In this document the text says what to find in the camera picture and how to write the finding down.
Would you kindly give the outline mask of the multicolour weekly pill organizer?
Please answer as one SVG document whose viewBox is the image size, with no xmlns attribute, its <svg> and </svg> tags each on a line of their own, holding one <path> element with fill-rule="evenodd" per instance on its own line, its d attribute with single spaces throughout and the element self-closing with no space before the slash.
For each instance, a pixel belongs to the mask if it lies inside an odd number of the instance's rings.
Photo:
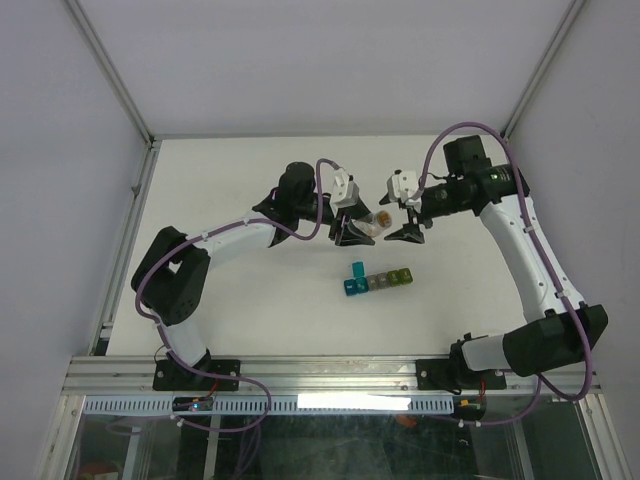
<svg viewBox="0 0 640 480">
<path fill-rule="evenodd" d="M 351 265 L 352 277 L 343 281 L 343 290 L 347 297 L 367 294 L 413 283 L 414 278 L 408 267 L 380 273 L 367 273 L 364 263 Z"/>
</svg>

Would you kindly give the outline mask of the clear bottle lid gold inside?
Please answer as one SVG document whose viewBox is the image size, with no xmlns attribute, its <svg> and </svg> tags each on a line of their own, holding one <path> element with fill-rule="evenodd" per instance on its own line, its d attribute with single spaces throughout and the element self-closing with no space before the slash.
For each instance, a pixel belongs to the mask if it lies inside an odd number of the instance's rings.
<svg viewBox="0 0 640 480">
<path fill-rule="evenodd" d="M 378 211 L 376 213 L 376 222 L 380 228 L 383 230 L 388 229 L 392 226 L 392 218 L 391 215 L 384 210 Z"/>
</svg>

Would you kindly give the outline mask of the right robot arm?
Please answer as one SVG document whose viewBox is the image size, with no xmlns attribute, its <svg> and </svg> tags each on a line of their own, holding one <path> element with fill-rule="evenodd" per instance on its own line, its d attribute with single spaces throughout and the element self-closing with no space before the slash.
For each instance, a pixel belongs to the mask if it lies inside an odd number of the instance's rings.
<svg viewBox="0 0 640 480">
<path fill-rule="evenodd" d="M 483 374 L 510 371 L 542 378 L 582 363 L 592 377 L 591 350 L 608 324 L 603 306 L 591 305 L 568 279 L 537 220 L 528 185 L 511 162 L 493 165 L 479 136 L 444 145 L 447 174 L 425 187 L 414 171 L 397 170 L 381 204 L 396 203 L 407 222 L 391 240 L 421 244 L 436 218 L 471 212 L 496 242 L 518 291 L 525 325 L 508 333 L 466 334 L 450 347 L 444 387 L 476 388 Z"/>
</svg>

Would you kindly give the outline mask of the clear pill bottle with capsules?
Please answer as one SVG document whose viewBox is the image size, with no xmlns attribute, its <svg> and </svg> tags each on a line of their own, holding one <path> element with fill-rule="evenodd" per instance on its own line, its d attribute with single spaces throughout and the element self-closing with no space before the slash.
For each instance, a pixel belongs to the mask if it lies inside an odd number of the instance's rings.
<svg viewBox="0 0 640 480">
<path fill-rule="evenodd" d="M 378 212 L 370 213 L 358 220 L 353 220 L 352 223 L 359 231 L 370 238 L 381 235 L 387 229 L 386 220 L 380 220 Z"/>
</svg>

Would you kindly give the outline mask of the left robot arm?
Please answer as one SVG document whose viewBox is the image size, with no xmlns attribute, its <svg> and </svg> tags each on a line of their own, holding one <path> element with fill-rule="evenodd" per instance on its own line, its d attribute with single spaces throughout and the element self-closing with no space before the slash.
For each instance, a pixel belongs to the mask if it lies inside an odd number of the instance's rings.
<svg viewBox="0 0 640 480">
<path fill-rule="evenodd" d="M 325 164 L 334 171 L 328 193 L 320 176 Z M 337 246 L 371 245 L 373 239 L 357 225 L 371 217 L 352 175 L 338 164 L 323 159 L 315 165 L 291 163 L 267 197 L 243 217 L 192 236 L 172 226 L 160 230 L 131 280 L 136 311 L 156 325 L 176 364 L 175 377 L 188 388 L 201 387 L 209 377 L 211 355 L 191 317 L 209 272 L 241 255 L 301 239 L 302 221 L 314 225 L 307 241 L 327 225 Z"/>
</svg>

